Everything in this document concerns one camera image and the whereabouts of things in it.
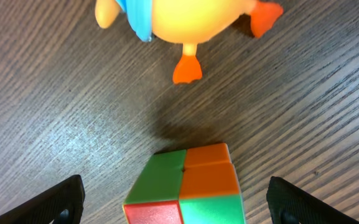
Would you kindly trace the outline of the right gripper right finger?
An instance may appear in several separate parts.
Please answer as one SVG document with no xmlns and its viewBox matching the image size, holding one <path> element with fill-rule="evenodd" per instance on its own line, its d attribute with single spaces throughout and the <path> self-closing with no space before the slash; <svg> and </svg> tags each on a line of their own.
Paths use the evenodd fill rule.
<svg viewBox="0 0 359 224">
<path fill-rule="evenodd" d="M 274 224 L 359 224 L 281 177 L 270 178 L 266 200 Z"/>
</svg>

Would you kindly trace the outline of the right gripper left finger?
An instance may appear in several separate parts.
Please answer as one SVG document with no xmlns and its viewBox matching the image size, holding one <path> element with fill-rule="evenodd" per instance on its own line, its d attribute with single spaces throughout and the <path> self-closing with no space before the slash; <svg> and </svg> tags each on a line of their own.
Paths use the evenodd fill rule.
<svg viewBox="0 0 359 224">
<path fill-rule="evenodd" d="M 0 215 L 0 224 L 79 224 L 84 201 L 82 178 L 76 174 Z"/>
</svg>

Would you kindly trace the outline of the colourful puzzle cube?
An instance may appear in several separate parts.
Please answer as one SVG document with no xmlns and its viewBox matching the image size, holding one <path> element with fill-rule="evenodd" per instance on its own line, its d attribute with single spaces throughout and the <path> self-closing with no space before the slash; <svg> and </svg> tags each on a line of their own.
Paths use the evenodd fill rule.
<svg viewBox="0 0 359 224">
<path fill-rule="evenodd" d="M 123 211 L 129 224 L 245 224 L 227 144 L 154 154 L 129 191 Z"/>
</svg>

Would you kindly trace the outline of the yellow duck toy blue hat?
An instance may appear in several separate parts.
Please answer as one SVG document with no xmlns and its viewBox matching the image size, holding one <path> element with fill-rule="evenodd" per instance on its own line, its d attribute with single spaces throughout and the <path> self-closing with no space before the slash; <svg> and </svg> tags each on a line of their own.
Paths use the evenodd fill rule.
<svg viewBox="0 0 359 224">
<path fill-rule="evenodd" d="M 172 77 L 177 85 L 202 78 L 198 44 L 209 41 L 243 14 L 250 16 L 252 34 L 260 38 L 284 9 L 278 3 L 260 0 L 96 0 L 95 18 L 102 29 L 111 26 L 121 12 L 143 42 L 158 37 L 182 44 Z"/>
</svg>

